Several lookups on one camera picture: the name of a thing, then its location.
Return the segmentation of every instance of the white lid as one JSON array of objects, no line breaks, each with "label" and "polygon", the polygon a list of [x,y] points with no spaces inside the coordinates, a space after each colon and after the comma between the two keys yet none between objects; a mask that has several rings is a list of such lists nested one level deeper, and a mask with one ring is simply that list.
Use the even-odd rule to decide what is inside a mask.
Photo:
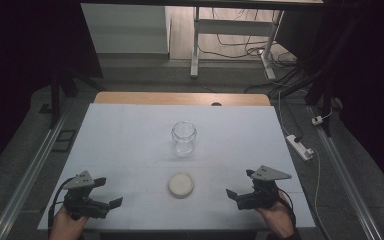
[{"label": "white lid", "polygon": [[193,190],[193,179],[186,172],[175,173],[168,182],[170,193],[176,198],[185,198]]}]

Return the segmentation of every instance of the power strip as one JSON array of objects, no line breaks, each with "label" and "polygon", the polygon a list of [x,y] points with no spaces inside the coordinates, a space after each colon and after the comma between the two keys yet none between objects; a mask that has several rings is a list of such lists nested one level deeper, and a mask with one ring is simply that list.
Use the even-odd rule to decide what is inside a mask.
[{"label": "power strip", "polygon": [[314,126],[316,126],[323,122],[323,118],[321,116],[318,116],[318,117],[312,118],[311,122],[313,123]]},{"label": "power strip", "polygon": [[304,145],[302,145],[301,142],[295,142],[296,137],[294,135],[289,135],[286,137],[286,140],[288,140],[288,143],[295,149],[295,151],[299,154],[299,156],[302,158],[302,160],[307,161],[311,158],[313,158],[313,149],[311,148],[305,148]]}]

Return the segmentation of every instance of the white tabletop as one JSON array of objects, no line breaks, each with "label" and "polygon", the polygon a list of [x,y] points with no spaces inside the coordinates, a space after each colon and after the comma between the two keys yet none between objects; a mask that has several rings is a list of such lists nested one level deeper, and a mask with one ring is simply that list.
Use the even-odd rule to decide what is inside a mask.
[{"label": "white tabletop", "polygon": [[[182,158],[171,149],[171,129],[179,121],[193,123],[198,132],[195,151]],[[91,104],[56,189],[88,170],[94,179],[107,178],[105,186],[92,191],[92,199],[124,198],[106,219],[90,219],[88,229],[264,229],[257,212],[239,211],[226,195],[226,188],[252,192],[245,170],[262,164],[292,175],[276,183],[292,198],[297,227],[314,227],[273,107]],[[195,188],[185,199],[168,189],[179,171],[194,179]],[[38,229],[47,229],[47,213]]]}]

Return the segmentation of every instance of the metal frame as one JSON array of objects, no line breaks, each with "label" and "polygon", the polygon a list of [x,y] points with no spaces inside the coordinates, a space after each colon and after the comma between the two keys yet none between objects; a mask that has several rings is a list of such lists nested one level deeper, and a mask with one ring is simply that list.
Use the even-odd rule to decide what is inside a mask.
[{"label": "metal frame", "polygon": [[81,3],[180,6],[180,7],[216,7],[216,8],[247,8],[266,10],[291,11],[327,11],[327,10],[358,10],[365,6],[367,0],[356,2],[315,3],[302,1],[271,1],[271,0],[81,0]]},{"label": "metal frame", "polygon": [[[311,107],[307,107],[308,114],[311,117],[315,117],[315,114]],[[358,219],[360,220],[361,226],[366,233],[367,239],[370,240],[381,240],[382,235],[378,230],[366,202],[361,197],[360,192],[357,189],[357,186],[354,183],[350,173],[348,172],[347,167],[344,164],[344,160],[339,154],[338,149],[336,148],[335,142],[331,137],[328,137],[321,127],[317,128],[317,132],[320,136],[320,139],[325,147],[329,158],[332,162],[333,167],[335,168],[336,174],[338,175],[339,180],[344,187],[345,193],[348,196],[348,199],[353,206]]]},{"label": "metal frame", "polygon": [[253,22],[253,21],[232,21],[216,19],[200,19],[199,7],[194,9],[194,39],[191,59],[191,78],[198,77],[199,65],[199,34],[225,34],[225,35],[246,35],[269,37],[264,51],[261,52],[263,67],[269,80],[276,79],[273,69],[270,66],[268,56],[271,46],[279,27],[283,11],[275,11],[273,22]]},{"label": "metal frame", "polygon": [[45,140],[40,146],[34,159],[28,166],[20,183],[18,183],[17,188],[15,189],[4,211],[2,212],[0,216],[0,239],[6,239],[9,232],[11,231],[11,228],[14,225],[15,220],[17,219],[18,214],[20,213],[31,188],[33,187],[33,184],[35,183],[43,164],[45,163],[45,160],[51,151],[52,145],[54,144],[55,139],[58,137],[58,134],[64,125],[68,112],[71,110],[73,105],[73,101],[73,99],[66,99],[66,104],[63,106],[64,108],[61,117],[55,124],[55,127],[48,131]]}]

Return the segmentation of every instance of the human hand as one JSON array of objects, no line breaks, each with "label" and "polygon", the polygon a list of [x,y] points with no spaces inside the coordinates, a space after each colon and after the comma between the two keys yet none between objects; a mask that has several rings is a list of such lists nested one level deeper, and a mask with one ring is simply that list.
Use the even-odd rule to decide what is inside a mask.
[{"label": "human hand", "polygon": [[[279,196],[286,201],[285,196],[279,191]],[[292,236],[295,232],[288,209],[280,202],[276,202],[271,208],[255,209],[264,218],[267,226],[280,238]]]},{"label": "human hand", "polygon": [[83,232],[83,228],[89,217],[81,216],[78,220],[73,220],[64,207],[54,217],[50,240],[77,240]]}]

